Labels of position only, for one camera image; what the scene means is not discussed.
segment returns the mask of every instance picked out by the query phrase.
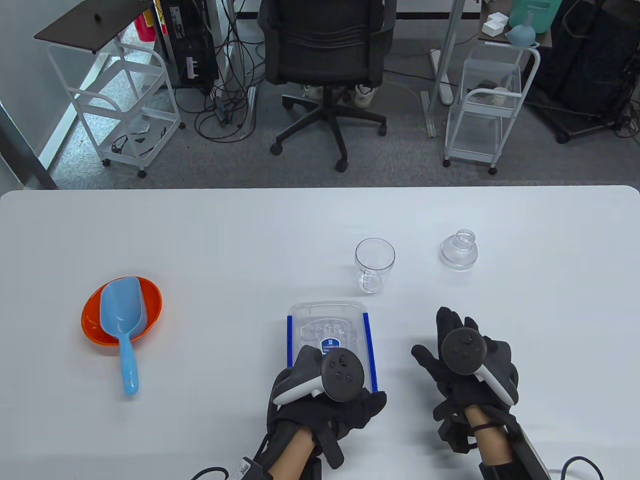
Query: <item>black glove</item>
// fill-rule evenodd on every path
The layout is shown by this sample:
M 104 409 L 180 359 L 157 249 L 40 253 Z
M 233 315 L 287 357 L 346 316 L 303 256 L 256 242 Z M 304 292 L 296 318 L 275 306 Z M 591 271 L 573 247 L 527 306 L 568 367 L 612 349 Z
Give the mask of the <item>black glove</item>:
M 442 342 L 445 337 L 457 328 L 473 328 L 478 330 L 476 322 L 465 318 L 463 324 L 457 313 L 446 307 L 441 307 L 436 315 L 438 326 L 438 358 L 423 345 L 414 345 L 411 354 L 418 363 L 436 381 L 438 390 L 446 398 L 433 410 L 436 421 L 448 419 L 451 415 L 461 415 L 464 409 L 471 405 L 478 405 L 493 423 L 506 425 L 510 435 L 517 435 L 520 426 L 515 417 L 509 413 L 509 405 L 498 398 L 486 382 L 479 381 L 475 375 L 459 375 L 450 370 L 442 360 Z M 518 371 L 511 363 L 511 348 L 507 342 L 494 341 L 484 337 L 487 345 L 487 356 L 491 355 L 499 369 L 502 369 L 514 385 L 518 386 Z
M 282 371 L 274 385 L 284 380 L 289 372 L 289 369 Z M 386 404 L 386 393 L 371 394 L 366 388 L 361 390 L 357 398 L 346 402 L 336 402 L 325 394 L 315 398 L 307 395 L 279 409 L 269 402 L 266 449 L 264 451 L 260 449 L 260 453 L 256 455 L 256 461 L 264 470 L 269 470 L 282 455 L 300 426 L 305 426 L 313 433 L 316 443 L 313 456 L 324 453 L 329 466 L 338 468 L 344 461 L 338 440 L 344 438 L 354 428 L 364 428 Z

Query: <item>black office chair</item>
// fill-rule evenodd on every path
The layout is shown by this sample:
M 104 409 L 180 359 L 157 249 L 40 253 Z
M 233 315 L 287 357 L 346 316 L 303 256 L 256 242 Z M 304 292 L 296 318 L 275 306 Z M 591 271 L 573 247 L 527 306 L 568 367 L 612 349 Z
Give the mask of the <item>black office chair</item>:
M 338 105 L 349 87 L 382 84 L 384 59 L 391 49 L 396 25 L 396 0 L 262 0 L 258 25 L 265 39 L 265 75 L 269 83 L 294 82 L 322 86 L 316 102 L 282 96 L 287 110 L 295 104 L 312 111 L 282 131 L 271 153 L 282 153 L 282 141 L 303 128 L 329 123 L 341 158 L 338 172 L 347 170 L 347 148 L 336 117 L 378 122 L 378 135 L 387 134 L 387 118 L 358 108 Z

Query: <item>white cart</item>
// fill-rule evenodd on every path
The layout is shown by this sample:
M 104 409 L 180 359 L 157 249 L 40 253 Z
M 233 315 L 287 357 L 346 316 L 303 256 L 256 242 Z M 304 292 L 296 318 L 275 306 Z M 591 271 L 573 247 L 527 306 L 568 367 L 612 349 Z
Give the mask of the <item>white cart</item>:
M 102 164 L 109 166 L 113 160 L 135 165 L 139 168 L 138 176 L 144 178 L 147 176 L 145 167 L 148 167 L 154 160 L 176 129 L 178 127 L 183 129 L 185 125 L 180 121 L 178 105 L 175 103 L 166 65 L 162 57 L 151 49 L 120 43 L 117 38 L 113 42 L 120 59 L 102 72 L 84 90 L 73 88 L 67 83 L 65 76 L 56 63 L 52 50 L 55 48 L 84 52 L 86 50 L 69 45 L 49 44 L 47 52 Z M 159 65 L 146 65 L 126 60 L 124 56 L 125 48 L 149 53 L 156 58 Z M 129 109 L 124 109 L 115 100 L 101 93 L 104 87 L 121 72 L 125 72 L 129 86 L 136 99 L 136 103 Z M 151 85 L 144 93 L 136 89 L 131 72 L 139 72 L 146 75 L 147 78 L 152 78 Z M 148 106 L 151 97 L 162 87 L 165 87 L 168 92 L 172 111 L 157 110 Z M 84 117 L 87 113 L 118 120 L 113 130 L 99 144 Z
M 513 51 L 514 61 L 483 60 L 475 55 L 481 49 L 503 49 L 496 54 Z M 534 63 L 521 88 L 520 60 L 529 51 Z M 483 42 L 475 46 L 465 60 L 462 81 L 449 109 L 445 134 L 444 161 L 450 157 L 489 163 L 489 174 L 498 171 L 495 164 L 522 108 L 529 87 L 540 65 L 540 53 L 533 47 L 519 48 L 510 44 Z

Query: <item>orange bowl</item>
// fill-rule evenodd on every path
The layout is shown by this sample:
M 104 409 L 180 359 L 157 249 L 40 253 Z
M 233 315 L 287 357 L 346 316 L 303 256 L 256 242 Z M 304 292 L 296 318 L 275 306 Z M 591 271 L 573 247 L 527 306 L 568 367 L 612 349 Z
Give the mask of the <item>orange bowl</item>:
M 141 276 L 136 278 L 140 281 L 142 296 L 145 299 L 145 305 L 147 307 L 147 327 L 144 332 L 134 339 L 131 339 L 133 342 L 144 337 L 147 332 L 153 328 L 158 318 L 160 318 L 160 312 L 162 311 L 162 295 L 160 295 L 158 287 L 146 278 L 142 278 Z M 117 339 L 105 333 L 100 326 L 100 297 L 102 296 L 102 290 L 106 286 L 107 284 L 104 284 L 97 289 L 86 302 L 82 311 L 82 331 L 86 337 L 95 344 L 105 347 L 117 347 L 119 345 Z

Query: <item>floor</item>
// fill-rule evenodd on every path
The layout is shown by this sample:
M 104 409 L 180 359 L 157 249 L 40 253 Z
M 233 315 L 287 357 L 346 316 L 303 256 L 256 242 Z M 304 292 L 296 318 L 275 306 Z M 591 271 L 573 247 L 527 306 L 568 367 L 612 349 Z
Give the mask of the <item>floor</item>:
M 385 61 L 386 68 L 433 77 L 429 58 L 424 53 L 438 45 L 445 27 L 446 22 L 442 20 L 399 22 L 392 52 Z M 463 22 L 458 36 L 460 41 L 470 38 L 476 28 L 477 23 L 472 20 Z M 421 39 L 425 31 L 429 32 L 430 40 Z M 243 38 L 255 41 L 258 35 L 255 28 L 248 28 L 247 36 Z M 451 82 L 459 81 L 463 60 L 474 42 L 471 40 L 456 47 L 449 70 Z M 385 74 L 385 79 L 387 82 L 380 88 L 370 110 L 387 115 L 388 134 L 378 137 L 375 125 L 341 120 L 349 150 L 349 169 L 343 174 L 333 169 L 339 152 L 330 130 L 322 123 L 285 141 L 280 156 L 269 153 L 275 135 L 299 118 L 304 110 L 296 107 L 286 111 L 280 103 L 281 94 L 300 93 L 299 86 L 273 86 L 266 82 L 259 86 L 255 132 L 241 142 L 221 145 L 206 141 L 193 129 L 195 116 L 183 113 L 187 129 L 173 135 L 147 168 L 147 177 L 140 179 L 135 167 L 129 165 L 113 162 L 110 167 L 103 167 L 84 129 L 76 124 L 61 148 L 51 174 L 63 189 L 519 184 L 628 184 L 640 187 L 640 146 L 633 140 L 602 131 L 560 145 L 528 108 L 523 109 L 516 121 L 497 165 L 497 175 L 489 175 L 485 165 L 460 161 L 454 161 L 450 168 L 443 168 L 442 134 L 446 107 L 438 103 L 438 137 L 430 139 L 418 100 L 420 91 L 432 89 L 433 82 L 396 74 Z M 126 90 L 124 87 L 126 79 L 123 77 L 115 91 Z M 203 97 L 196 91 L 181 90 L 177 92 L 177 99 L 187 110 L 202 108 Z M 130 102 L 132 97 L 124 96 L 121 100 Z M 107 122 L 98 122 L 95 118 L 91 123 L 103 135 L 110 129 Z M 212 135 L 225 132 L 213 122 L 207 124 L 207 128 Z

